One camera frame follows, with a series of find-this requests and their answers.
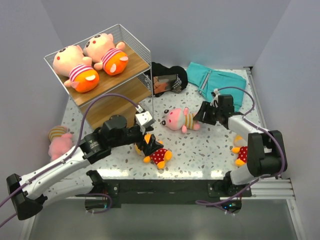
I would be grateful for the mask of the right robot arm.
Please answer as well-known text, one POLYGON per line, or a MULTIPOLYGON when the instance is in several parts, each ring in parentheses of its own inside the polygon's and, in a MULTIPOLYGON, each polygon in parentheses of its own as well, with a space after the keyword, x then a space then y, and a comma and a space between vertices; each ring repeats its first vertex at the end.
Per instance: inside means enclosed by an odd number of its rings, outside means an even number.
POLYGON ((217 95, 212 103, 203 101, 194 120, 209 125, 220 123, 242 137, 247 145, 246 163, 228 171, 222 180, 209 184, 210 192, 222 192, 233 197, 248 188, 250 183, 260 178, 278 176, 287 170, 282 133, 262 128, 243 113, 235 111, 231 95, 217 95))

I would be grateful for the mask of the large black-haired boy plush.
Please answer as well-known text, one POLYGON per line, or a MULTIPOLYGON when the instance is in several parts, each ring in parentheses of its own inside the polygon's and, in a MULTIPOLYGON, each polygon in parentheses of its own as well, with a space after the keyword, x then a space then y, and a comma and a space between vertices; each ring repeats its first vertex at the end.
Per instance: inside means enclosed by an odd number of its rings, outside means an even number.
POLYGON ((100 33, 87 41, 83 54, 92 59, 95 70, 104 70, 108 75, 115 76, 121 74, 128 64, 129 57, 124 52, 125 48, 123 41, 114 44, 111 33, 100 33))

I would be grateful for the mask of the pink frog plush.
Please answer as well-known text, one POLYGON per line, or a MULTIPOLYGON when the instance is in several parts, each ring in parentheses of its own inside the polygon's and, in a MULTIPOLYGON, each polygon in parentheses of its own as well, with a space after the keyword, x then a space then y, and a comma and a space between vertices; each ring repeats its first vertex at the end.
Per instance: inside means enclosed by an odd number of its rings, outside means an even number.
POLYGON ((164 111, 165 118, 161 121, 161 125, 173 131, 181 130, 186 134, 188 130, 198 131, 201 125, 194 120, 194 113, 189 112, 189 108, 174 108, 164 111))
POLYGON ((73 147, 73 135, 65 126, 53 127, 48 133, 48 138, 50 140, 48 154, 51 162, 66 154, 73 147))

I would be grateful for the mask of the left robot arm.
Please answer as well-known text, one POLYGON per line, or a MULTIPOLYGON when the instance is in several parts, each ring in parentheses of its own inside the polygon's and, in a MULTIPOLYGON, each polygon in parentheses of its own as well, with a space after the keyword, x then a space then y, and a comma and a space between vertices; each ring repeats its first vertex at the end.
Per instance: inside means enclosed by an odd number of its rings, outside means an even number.
POLYGON ((22 176, 15 173, 8 176, 8 198, 14 206, 15 216, 26 220, 38 214, 49 199, 45 192, 51 186, 109 156, 113 148, 136 144, 145 156, 163 148, 154 135, 149 140, 145 139, 147 132, 153 130, 154 119, 149 112, 138 113, 135 119, 136 125, 128 128, 124 116, 113 115, 102 127, 86 135, 67 153, 44 167, 22 176))

